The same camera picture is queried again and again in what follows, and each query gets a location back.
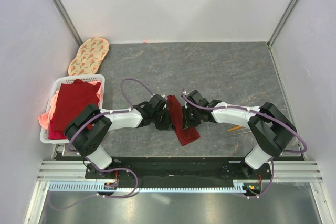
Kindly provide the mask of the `red cloth napkin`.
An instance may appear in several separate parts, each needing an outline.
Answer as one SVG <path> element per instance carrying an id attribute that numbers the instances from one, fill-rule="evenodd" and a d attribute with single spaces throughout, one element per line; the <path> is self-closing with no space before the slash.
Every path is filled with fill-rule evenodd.
<path id="1" fill-rule="evenodd" d="M 174 95 L 167 96 L 167 107 L 172 124 L 175 128 L 175 134 L 182 146 L 192 143 L 200 138 L 200 134 L 196 128 L 183 129 L 183 112 L 182 107 Z"/>

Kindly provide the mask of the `orange plastic fork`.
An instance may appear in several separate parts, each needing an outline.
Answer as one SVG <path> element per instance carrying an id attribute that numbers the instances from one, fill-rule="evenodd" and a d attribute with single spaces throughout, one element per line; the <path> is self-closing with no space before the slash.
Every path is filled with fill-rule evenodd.
<path id="1" fill-rule="evenodd" d="M 228 129 L 227 132 L 237 131 L 241 128 L 242 128 L 242 126 L 236 126 L 236 127 L 231 128 L 231 129 Z"/>

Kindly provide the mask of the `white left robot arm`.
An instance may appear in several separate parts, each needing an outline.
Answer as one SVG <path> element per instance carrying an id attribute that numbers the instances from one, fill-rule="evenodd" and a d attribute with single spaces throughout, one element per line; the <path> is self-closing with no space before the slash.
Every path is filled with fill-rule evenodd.
<path id="1" fill-rule="evenodd" d="M 160 131 L 174 129 L 165 103 L 153 107 L 149 102 L 142 102 L 123 110 L 99 109 L 90 104 L 68 124 L 64 135 L 80 156 L 93 163 L 99 175 L 111 178 L 115 173 L 115 165 L 101 145 L 106 134 L 113 130 L 135 129 L 150 124 Z"/>

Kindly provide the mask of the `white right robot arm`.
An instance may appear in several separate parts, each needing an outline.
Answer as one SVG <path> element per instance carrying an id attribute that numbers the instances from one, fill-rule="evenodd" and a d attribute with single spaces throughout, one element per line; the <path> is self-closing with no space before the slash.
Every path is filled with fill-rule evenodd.
<path id="1" fill-rule="evenodd" d="M 239 106 L 220 102 L 203 107 L 190 100 L 188 106 L 210 113 L 216 123 L 227 123 L 250 129 L 257 145 L 245 156 L 240 166 L 241 174 L 248 179 L 259 173 L 259 168 L 272 158 L 280 156 L 294 137 L 296 128 L 271 103 L 263 106 Z"/>

